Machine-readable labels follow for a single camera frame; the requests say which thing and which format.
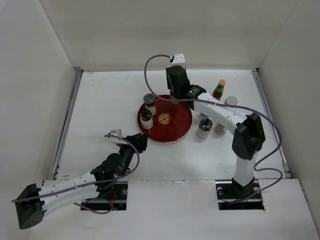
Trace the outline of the ketchup bottle yellow cap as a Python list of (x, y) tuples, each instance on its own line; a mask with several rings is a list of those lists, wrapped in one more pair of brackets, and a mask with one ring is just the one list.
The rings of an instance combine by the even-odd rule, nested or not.
[(223, 96), (225, 85), (226, 81), (224, 79), (220, 79), (214, 91), (212, 92), (212, 97), (220, 101)]
[(170, 111), (173, 114), (176, 114), (177, 110), (179, 109), (179, 102), (176, 101), (176, 98), (173, 96), (173, 92), (171, 90), (169, 92), (169, 99), (171, 100), (171, 102), (170, 102), (170, 105), (171, 105)]

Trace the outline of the white salt grinder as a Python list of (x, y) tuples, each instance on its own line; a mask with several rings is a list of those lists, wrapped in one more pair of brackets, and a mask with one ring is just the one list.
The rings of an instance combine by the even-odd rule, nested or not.
[(145, 108), (148, 109), (154, 116), (157, 112), (156, 97), (152, 93), (147, 93), (143, 96), (143, 102), (144, 102)]
[(153, 115), (147, 108), (144, 108), (140, 112), (140, 122), (142, 127), (146, 130), (150, 130), (153, 127)]

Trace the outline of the silver lid white beads jar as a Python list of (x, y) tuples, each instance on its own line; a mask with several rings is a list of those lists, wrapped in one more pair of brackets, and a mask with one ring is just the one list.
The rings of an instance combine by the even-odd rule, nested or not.
[(205, 119), (205, 118), (210, 118), (210, 117), (208, 115), (204, 114), (204, 113), (200, 113), (199, 114), (199, 118)]

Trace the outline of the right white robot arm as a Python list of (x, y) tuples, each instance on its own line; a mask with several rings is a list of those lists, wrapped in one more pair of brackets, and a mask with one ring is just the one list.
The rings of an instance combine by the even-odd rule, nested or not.
[(254, 183), (256, 158), (266, 140), (258, 114), (245, 115), (211, 96), (198, 85), (190, 84), (186, 69), (174, 65), (166, 68), (167, 87), (179, 102), (193, 111), (209, 116), (232, 135), (232, 150), (236, 155), (235, 173), (231, 180), (232, 193), (245, 198)]

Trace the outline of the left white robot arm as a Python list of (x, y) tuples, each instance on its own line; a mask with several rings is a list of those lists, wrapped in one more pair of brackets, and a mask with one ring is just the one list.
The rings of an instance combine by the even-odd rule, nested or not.
[(133, 156), (139, 157), (147, 149), (147, 133), (137, 133), (121, 137), (119, 130), (106, 134), (119, 151), (110, 154), (100, 165), (84, 175), (55, 183), (51, 186), (28, 185), (20, 195), (12, 200), (15, 204), (19, 229), (25, 230), (39, 224), (44, 217), (71, 204), (82, 209), (86, 204), (102, 200), (112, 209), (114, 186), (133, 173), (130, 164)]

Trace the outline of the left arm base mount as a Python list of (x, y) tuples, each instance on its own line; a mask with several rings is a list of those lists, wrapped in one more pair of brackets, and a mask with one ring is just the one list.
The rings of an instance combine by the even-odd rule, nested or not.
[(97, 212), (110, 211), (112, 206), (113, 211), (126, 211), (128, 186), (127, 181), (119, 181), (102, 196), (99, 195), (98, 199), (91, 201), (85, 199), (80, 204)]

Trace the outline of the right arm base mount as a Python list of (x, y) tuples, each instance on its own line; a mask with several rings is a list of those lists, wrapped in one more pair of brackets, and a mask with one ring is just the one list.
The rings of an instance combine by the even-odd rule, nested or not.
[(244, 192), (237, 192), (231, 180), (215, 182), (218, 208), (221, 211), (264, 210), (260, 184), (255, 180)]

